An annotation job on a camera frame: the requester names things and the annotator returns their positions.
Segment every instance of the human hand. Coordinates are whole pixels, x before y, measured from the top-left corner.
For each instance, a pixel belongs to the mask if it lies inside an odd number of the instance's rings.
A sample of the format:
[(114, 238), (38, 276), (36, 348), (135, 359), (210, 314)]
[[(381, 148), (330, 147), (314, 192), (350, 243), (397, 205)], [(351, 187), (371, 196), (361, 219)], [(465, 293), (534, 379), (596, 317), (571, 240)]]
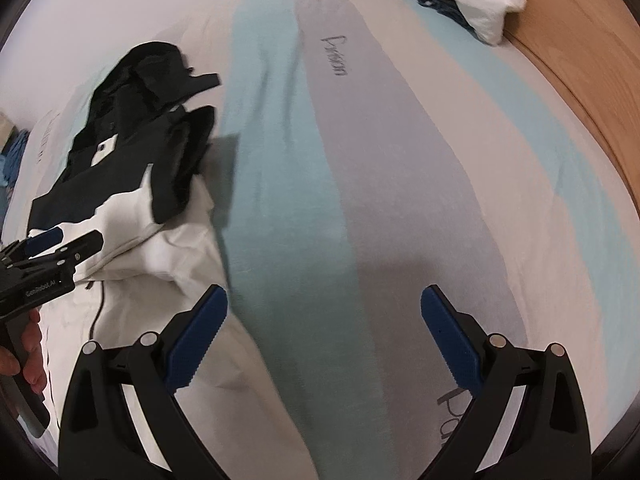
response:
[[(25, 327), (21, 337), (22, 346), (29, 353), (22, 374), (36, 394), (41, 394), (47, 386), (47, 375), (44, 371), (42, 347), (40, 346), (42, 332), (38, 326), (39, 322), (40, 313), (35, 308), (30, 310), (29, 323)], [(18, 359), (6, 348), (0, 346), (0, 374), (14, 376), (19, 373), (20, 363)]]

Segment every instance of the teal stripe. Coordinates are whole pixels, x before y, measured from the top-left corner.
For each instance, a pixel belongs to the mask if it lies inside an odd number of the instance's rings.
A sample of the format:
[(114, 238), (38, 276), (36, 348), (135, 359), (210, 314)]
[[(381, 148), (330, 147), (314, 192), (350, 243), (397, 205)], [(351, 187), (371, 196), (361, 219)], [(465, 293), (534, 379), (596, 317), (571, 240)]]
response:
[(397, 478), (340, 196), (292, 0), (245, 0), (212, 183), (230, 300), (323, 479)]
[[(566, 204), (602, 311), (609, 385), (607, 404), (609, 421), (613, 425), (635, 397), (640, 383), (640, 272), (618, 213), (593, 168), (562, 124), (491, 47), (482, 44), (452, 20), (420, 7), (415, 0), (406, 2), (420, 16), (431, 35), (480, 84), (527, 139), (556, 194)], [(576, 320), (576, 326), (579, 328), (579, 320)]]

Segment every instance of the gray stripe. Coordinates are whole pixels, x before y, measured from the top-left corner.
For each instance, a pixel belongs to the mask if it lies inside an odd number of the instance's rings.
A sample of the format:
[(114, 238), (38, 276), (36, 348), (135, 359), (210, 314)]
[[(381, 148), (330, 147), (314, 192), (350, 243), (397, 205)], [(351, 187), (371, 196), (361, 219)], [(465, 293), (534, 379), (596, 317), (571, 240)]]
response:
[[(524, 324), (465, 170), (358, 11), (348, 0), (295, 1), (400, 478), (416, 478), (440, 449), (441, 425), (450, 419), (437, 399), (455, 387), (420, 317), (422, 289), (439, 284), (454, 306), (514, 344), (526, 343)], [(450, 106), (452, 114), (464, 113), (455, 96)]]

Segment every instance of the blue gripper pad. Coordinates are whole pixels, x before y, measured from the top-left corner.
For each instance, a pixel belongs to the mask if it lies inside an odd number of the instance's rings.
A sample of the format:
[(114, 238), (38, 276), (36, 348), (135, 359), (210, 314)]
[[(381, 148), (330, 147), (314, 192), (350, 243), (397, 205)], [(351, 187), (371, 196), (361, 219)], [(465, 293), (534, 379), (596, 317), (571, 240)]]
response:
[(462, 328), (440, 299), (436, 291), (427, 287), (420, 298), (422, 318), (447, 362), (460, 388), (477, 397), (482, 390), (480, 357)]
[(200, 301), (202, 305), (166, 358), (164, 387), (171, 395), (178, 388), (189, 386), (226, 317), (228, 303), (221, 286), (212, 288), (209, 295)]
[(36, 254), (40, 254), (47, 249), (52, 248), (54, 245), (59, 244), (62, 241), (63, 232), (59, 227), (54, 227), (48, 231), (44, 231), (33, 238), (27, 238), (24, 244), (24, 255), (27, 258), (31, 258)]

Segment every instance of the wooden headboard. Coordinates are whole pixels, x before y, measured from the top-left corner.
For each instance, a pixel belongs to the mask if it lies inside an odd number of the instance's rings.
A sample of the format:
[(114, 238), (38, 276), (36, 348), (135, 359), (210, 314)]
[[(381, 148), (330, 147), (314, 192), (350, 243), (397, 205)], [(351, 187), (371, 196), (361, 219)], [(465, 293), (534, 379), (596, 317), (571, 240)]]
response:
[(527, 0), (505, 35), (546, 76), (640, 204), (640, 26), (623, 0)]

